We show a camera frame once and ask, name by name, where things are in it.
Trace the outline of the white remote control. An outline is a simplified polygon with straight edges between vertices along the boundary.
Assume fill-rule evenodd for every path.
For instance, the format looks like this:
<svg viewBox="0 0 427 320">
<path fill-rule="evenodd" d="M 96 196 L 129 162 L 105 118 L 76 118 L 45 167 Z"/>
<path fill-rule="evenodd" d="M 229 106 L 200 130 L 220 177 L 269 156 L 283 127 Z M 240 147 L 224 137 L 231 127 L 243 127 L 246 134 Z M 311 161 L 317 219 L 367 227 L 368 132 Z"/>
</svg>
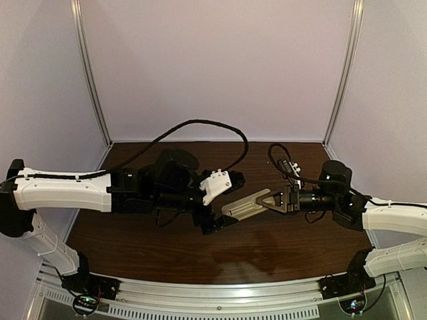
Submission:
<svg viewBox="0 0 427 320">
<path fill-rule="evenodd" d="M 263 213 L 264 211 L 267 211 L 268 208 L 258 204 L 256 202 L 256 199 L 258 197 L 267 195 L 270 192 L 271 190 L 268 188 L 262 189 L 257 193 L 253 193 L 251 195 L 248 195 L 247 197 L 244 197 L 242 199 L 239 199 L 237 201 L 224 205 L 222 207 L 222 215 L 225 215 L 226 217 L 234 218 L 238 221 L 243 221 L 244 219 Z"/>
</svg>

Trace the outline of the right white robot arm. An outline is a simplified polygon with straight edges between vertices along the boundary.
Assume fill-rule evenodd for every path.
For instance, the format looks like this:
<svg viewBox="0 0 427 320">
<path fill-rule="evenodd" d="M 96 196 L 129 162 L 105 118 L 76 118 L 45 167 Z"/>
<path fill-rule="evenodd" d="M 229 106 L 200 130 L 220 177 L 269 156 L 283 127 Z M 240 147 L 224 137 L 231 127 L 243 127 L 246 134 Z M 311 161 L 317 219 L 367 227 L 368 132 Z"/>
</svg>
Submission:
<svg viewBox="0 0 427 320">
<path fill-rule="evenodd" d="M 426 266 L 426 205 L 381 200 L 363 195 L 351 187 L 352 170 L 342 162 L 323 163 L 311 190 L 302 189 L 306 180 L 299 168 L 288 161 L 278 161 L 276 168 L 289 181 L 285 188 L 260 195 L 256 203 L 282 215 L 294 213 L 332 213 L 341 227 L 354 231 L 385 230 L 409 233 L 419 238 L 385 249 L 357 252 L 342 279 L 342 289 L 356 294 L 368 278 Z"/>
</svg>

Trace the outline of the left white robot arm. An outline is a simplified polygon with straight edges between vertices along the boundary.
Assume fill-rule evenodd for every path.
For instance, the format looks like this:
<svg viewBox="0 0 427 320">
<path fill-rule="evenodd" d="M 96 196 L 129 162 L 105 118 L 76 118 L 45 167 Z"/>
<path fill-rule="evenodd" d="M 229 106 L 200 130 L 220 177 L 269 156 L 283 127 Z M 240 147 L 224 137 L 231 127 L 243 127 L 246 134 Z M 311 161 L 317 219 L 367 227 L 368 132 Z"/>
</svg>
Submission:
<svg viewBox="0 0 427 320">
<path fill-rule="evenodd" d="M 120 167 L 93 173 L 36 171 L 23 160 L 12 162 L 1 184 L 1 234 L 27 239 L 39 256 L 82 296 L 91 295 L 84 254 L 68 247 L 37 214 L 39 208 L 88 209 L 101 213 L 189 213 L 193 224 L 208 234 L 229 220 L 216 219 L 211 204 L 220 195 L 244 186 L 241 172 L 229 169 L 199 174 L 198 160 L 187 151 L 166 149 L 142 169 Z"/>
</svg>

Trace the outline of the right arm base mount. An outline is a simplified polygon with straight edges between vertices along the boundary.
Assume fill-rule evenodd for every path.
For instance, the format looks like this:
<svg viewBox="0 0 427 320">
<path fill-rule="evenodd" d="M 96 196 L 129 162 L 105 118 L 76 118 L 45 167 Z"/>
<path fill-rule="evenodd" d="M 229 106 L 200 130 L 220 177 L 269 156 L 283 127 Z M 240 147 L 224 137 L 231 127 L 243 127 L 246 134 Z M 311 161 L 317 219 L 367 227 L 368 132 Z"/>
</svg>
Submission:
<svg viewBox="0 0 427 320">
<path fill-rule="evenodd" d="M 362 293 L 366 289 L 376 286 L 374 278 L 367 274 L 352 271 L 340 275 L 327 275 L 318 280 L 323 299 L 342 297 L 356 293 Z"/>
</svg>

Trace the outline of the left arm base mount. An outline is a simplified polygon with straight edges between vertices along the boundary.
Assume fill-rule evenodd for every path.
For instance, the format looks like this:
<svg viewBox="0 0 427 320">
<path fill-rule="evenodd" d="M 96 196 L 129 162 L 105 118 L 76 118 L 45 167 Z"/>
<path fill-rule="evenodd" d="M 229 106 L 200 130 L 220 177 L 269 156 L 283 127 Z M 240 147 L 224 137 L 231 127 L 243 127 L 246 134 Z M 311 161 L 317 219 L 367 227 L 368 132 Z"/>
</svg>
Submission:
<svg viewBox="0 0 427 320">
<path fill-rule="evenodd" d="M 119 279 L 94 275 L 92 273 L 77 273 L 71 276 L 61 276 L 64 289 L 73 293 L 86 294 L 114 301 L 119 290 Z"/>
</svg>

